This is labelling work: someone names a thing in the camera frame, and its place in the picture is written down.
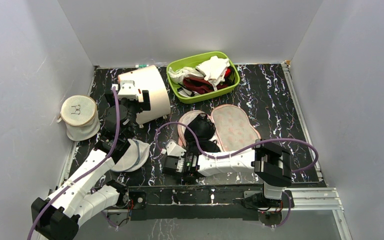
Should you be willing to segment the black lace bra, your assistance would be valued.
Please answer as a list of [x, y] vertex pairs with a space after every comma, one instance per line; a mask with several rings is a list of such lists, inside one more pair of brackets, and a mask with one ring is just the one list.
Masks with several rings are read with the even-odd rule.
[[[217, 145], [218, 141], [216, 139], [212, 140], [216, 132], [216, 127], [206, 113], [197, 115], [187, 126], [195, 133], [198, 143], [204, 152], [221, 152], [221, 149]], [[199, 154], [200, 151], [197, 142], [188, 129], [185, 130], [184, 138], [187, 150], [194, 154]]]

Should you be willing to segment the floral mesh laundry bag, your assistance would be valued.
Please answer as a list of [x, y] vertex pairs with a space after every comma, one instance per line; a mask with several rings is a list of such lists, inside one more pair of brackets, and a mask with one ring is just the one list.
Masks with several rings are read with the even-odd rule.
[[223, 152], [237, 151], [261, 138], [245, 111], [232, 104], [217, 106], [210, 114], [201, 110], [188, 111], [180, 117], [179, 122], [189, 125], [200, 114], [214, 124], [215, 131], [209, 140], [215, 142]]

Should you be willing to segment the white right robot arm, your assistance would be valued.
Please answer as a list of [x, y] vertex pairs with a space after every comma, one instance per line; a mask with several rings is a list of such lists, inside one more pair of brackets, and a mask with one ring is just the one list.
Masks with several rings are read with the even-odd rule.
[[262, 202], [275, 207], [284, 189], [292, 185], [290, 152], [275, 144], [264, 143], [238, 154], [228, 152], [194, 153], [170, 141], [162, 150], [162, 172], [185, 181], [224, 173], [255, 173], [263, 184]]

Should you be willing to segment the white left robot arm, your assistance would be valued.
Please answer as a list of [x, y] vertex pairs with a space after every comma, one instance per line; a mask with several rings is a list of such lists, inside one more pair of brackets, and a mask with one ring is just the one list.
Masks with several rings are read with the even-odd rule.
[[134, 127], [137, 114], [151, 110], [150, 94], [113, 88], [105, 97], [110, 107], [94, 148], [58, 189], [32, 203], [31, 233], [49, 240], [72, 240], [86, 221], [106, 208], [134, 206], [128, 187], [116, 180], [93, 188], [106, 172], [133, 172], [147, 161], [150, 145], [135, 139]]

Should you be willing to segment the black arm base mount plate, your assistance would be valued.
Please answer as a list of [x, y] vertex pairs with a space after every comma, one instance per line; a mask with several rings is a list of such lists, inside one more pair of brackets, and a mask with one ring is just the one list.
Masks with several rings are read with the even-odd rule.
[[109, 207], [110, 215], [132, 208], [132, 221], [155, 219], [242, 219], [281, 222], [283, 211], [295, 207], [290, 190], [280, 200], [264, 197], [262, 184], [130, 186], [122, 199], [129, 202]]

